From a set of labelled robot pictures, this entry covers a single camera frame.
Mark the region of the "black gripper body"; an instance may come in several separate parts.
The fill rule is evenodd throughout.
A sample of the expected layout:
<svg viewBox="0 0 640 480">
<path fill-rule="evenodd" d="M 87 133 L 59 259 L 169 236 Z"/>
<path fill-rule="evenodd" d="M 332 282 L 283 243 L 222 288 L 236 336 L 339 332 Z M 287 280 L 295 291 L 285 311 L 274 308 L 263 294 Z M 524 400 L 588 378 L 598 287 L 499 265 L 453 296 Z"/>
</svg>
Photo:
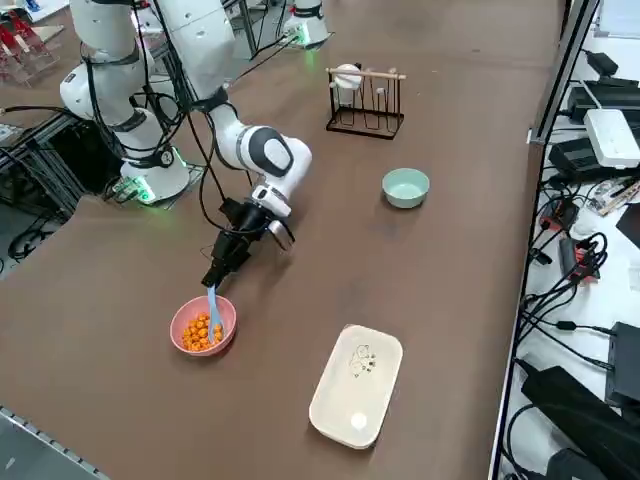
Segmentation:
<svg viewBox="0 0 640 480">
<path fill-rule="evenodd" d="M 263 236 L 271 220 L 269 213 L 252 201 L 223 201 L 219 211 L 230 225 L 218 234 L 212 249 L 217 270 L 237 271 L 249 258 L 249 247 Z"/>
</svg>

